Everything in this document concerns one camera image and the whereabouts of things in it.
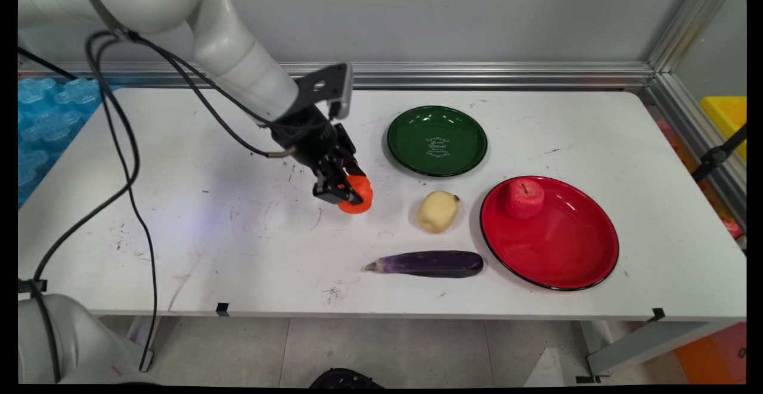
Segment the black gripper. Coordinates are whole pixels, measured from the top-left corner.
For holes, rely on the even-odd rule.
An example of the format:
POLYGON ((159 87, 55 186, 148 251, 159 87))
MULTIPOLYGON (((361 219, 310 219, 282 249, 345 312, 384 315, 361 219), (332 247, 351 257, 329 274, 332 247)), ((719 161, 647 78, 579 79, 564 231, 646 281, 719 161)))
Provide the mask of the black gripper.
POLYGON ((359 167, 355 146, 343 125, 330 123, 314 105, 279 122, 286 123, 287 127, 272 128, 271 137, 286 150, 294 147, 292 157, 314 171, 316 183, 312 195, 330 204, 352 202, 347 174, 364 177, 366 174, 359 167), (321 163, 326 158, 341 158, 342 166, 338 161, 321 163))

